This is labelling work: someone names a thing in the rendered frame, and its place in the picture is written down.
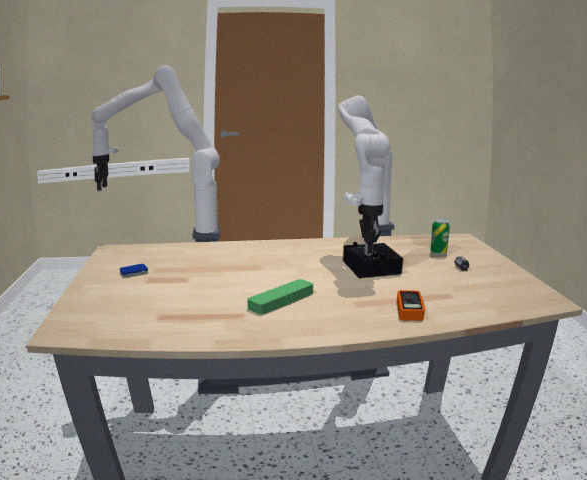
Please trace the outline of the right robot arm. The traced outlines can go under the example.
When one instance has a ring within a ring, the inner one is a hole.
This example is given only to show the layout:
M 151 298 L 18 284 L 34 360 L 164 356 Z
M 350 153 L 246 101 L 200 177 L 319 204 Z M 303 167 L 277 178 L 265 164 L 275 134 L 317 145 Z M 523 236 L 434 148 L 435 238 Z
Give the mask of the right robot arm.
M 132 104 L 161 91 L 164 91 L 166 95 L 169 110 L 176 127 L 193 144 L 196 150 L 191 160 L 192 182 L 194 185 L 195 231 L 198 233 L 216 232 L 218 230 L 217 183 L 212 178 L 212 169 L 219 165 L 219 154 L 206 136 L 194 110 L 180 87 L 175 71 L 170 66 L 160 66 L 156 70 L 154 78 L 148 83 L 127 90 L 93 110 L 93 156 L 119 152 L 118 147 L 109 148 L 106 120 Z

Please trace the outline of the orange digital multimeter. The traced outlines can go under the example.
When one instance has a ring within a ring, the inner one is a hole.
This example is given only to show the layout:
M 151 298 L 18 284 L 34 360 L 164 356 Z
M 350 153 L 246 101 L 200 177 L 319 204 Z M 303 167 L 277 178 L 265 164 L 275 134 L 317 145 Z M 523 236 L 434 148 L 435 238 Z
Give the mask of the orange digital multimeter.
M 397 306 L 400 320 L 422 321 L 424 319 L 425 307 L 420 291 L 399 290 Z

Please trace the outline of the black lighting desk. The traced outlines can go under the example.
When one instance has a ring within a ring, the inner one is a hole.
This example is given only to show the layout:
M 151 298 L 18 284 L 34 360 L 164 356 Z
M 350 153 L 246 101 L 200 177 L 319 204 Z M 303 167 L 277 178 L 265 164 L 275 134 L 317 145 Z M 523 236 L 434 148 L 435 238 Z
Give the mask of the black lighting desk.
M 373 254 L 367 256 L 365 244 L 343 245 L 343 261 L 358 278 L 400 275 L 403 257 L 385 243 L 373 244 Z

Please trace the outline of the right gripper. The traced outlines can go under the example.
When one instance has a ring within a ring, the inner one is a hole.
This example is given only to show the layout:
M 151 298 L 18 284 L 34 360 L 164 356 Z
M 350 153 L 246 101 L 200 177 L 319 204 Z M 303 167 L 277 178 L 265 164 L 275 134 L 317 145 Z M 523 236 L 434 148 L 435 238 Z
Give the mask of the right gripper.
M 95 182 L 97 182 L 97 191 L 98 192 L 102 191 L 102 187 L 107 187 L 107 177 L 109 175 L 107 172 L 108 171 L 108 162 L 109 162 L 109 154 L 101 155 L 101 156 L 93 156 L 93 163 L 97 164 L 97 166 L 101 166 L 101 167 L 94 168 L 95 169 Z M 98 179 L 96 179 L 96 178 L 98 178 Z

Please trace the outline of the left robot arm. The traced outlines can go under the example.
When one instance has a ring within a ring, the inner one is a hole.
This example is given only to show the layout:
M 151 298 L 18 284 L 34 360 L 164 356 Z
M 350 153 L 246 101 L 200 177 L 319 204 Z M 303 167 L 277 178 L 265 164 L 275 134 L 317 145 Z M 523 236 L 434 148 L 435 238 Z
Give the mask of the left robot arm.
M 377 129 L 363 96 L 349 98 L 339 103 L 337 108 L 343 122 L 356 137 L 354 146 L 360 167 L 359 194 L 345 193 L 344 200 L 353 206 L 383 204 L 378 225 L 389 224 L 392 170 L 389 139 Z

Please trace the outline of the green drink can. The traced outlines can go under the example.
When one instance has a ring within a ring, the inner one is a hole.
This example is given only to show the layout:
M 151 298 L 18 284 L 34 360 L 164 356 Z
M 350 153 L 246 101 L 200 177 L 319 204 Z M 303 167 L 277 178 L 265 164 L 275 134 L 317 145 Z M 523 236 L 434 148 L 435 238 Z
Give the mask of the green drink can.
M 430 251 L 435 255 L 445 255 L 448 250 L 449 229 L 448 220 L 435 219 L 432 226 Z

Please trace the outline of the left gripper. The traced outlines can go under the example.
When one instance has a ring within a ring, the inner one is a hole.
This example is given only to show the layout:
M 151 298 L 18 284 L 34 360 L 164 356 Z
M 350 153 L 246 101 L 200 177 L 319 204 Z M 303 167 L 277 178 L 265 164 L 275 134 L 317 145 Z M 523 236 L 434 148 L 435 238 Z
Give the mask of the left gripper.
M 383 204 L 377 206 L 362 204 L 358 206 L 358 212 L 364 218 L 359 220 L 362 238 L 364 238 L 365 242 L 364 253 L 366 255 L 372 255 L 373 243 L 377 242 L 381 234 L 381 229 L 378 229 L 378 216 L 383 214 Z

